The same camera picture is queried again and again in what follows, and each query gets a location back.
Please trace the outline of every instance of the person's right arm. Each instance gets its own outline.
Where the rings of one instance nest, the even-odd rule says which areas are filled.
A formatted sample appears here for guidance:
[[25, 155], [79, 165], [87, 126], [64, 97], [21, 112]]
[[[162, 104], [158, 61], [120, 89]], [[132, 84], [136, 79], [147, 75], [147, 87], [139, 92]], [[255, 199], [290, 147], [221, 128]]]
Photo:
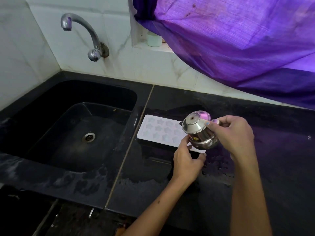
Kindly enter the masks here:
[[231, 236], [271, 236], [269, 216], [254, 146], [247, 121], [237, 116], [218, 118], [223, 126], [207, 122], [235, 163], [231, 207]]

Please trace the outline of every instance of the tiled wall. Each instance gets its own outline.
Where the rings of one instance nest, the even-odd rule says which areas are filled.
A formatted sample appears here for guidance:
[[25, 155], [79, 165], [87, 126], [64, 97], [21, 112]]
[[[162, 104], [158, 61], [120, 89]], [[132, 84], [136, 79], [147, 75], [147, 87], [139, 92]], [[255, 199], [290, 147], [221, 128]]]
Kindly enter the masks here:
[[0, 0], [0, 110], [60, 68], [25, 0]]
[[[64, 70], [280, 104], [220, 84], [190, 68], [172, 52], [132, 47], [130, 18], [132, 22], [134, 19], [128, 0], [27, 1]], [[73, 23], [71, 32], [62, 30], [60, 18], [66, 12], [78, 14], [91, 24], [100, 41], [109, 47], [108, 58], [98, 62], [88, 59], [92, 39], [78, 23]]]

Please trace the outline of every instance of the hand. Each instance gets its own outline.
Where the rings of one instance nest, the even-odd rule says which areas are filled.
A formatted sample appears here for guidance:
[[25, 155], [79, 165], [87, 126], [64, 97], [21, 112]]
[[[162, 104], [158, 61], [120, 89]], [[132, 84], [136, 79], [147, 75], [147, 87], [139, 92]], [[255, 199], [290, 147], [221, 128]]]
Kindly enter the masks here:
[[224, 148], [231, 153], [232, 159], [238, 163], [256, 164], [254, 134], [247, 121], [230, 115], [218, 118], [218, 120], [223, 126], [207, 122], [207, 127], [215, 132]]
[[203, 164], [206, 160], [206, 154], [201, 153], [197, 159], [192, 159], [189, 150], [192, 146], [187, 146], [189, 136], [184, 137], [178, 149], [174, 153], [174, 172], [172, 179], [179, 179], [188, 186], [195, 181]]

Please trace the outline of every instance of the black sink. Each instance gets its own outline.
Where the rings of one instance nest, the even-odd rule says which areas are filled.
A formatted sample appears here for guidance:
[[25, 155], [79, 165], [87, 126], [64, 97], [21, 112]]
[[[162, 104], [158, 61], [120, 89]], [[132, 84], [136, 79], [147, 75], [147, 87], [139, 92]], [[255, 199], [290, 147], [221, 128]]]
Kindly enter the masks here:
[[99, 168], [117, 147], [136, 101], [136, 93], [122, 87], [58, 83], [10, 119], [0, 151], [74, 172]]

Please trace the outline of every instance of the person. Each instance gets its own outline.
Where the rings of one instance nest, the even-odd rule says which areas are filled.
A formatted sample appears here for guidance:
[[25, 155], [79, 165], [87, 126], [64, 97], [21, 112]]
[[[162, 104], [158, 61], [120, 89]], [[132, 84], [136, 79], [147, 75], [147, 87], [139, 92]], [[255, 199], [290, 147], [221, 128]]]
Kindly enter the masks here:
[[[224, 116], [219, 126], [207, 122], [235, 163], [235, 181], [231, 204], [231, 236], [270, 236], [272, 230], [267, 212], [254, 146], [254, 134], [244, 118]], [[184, 191], [194, 182], [206, 160], [206, 154], [192, 159], [188, 136], [174, 153], [173, 176], [157, 199], [128, 227], [123, 236], [158, 235], [171, 210]]]

